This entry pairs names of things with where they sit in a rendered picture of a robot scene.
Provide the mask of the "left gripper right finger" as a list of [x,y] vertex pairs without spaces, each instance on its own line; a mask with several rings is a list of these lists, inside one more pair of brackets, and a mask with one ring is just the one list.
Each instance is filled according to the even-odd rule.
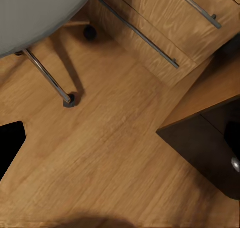
[[224,139],[240,161],[240,123],[229,121],[227,123]]

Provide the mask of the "swivel chair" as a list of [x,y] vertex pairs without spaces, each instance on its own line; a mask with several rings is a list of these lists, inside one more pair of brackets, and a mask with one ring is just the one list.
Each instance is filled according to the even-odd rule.
[[72,19],[89,0],[0,0],[0,59],[26,54],[63,98],[63,106],[75,107],[75,95],[67,94],[29,47],[48,38],[61,27],[83,26],[90,41],[97,30],[88,19]]

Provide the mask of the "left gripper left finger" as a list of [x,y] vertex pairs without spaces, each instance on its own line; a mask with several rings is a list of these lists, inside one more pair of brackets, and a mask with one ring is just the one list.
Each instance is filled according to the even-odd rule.
[[26,141],[22,121],[0,126],[0,181]]

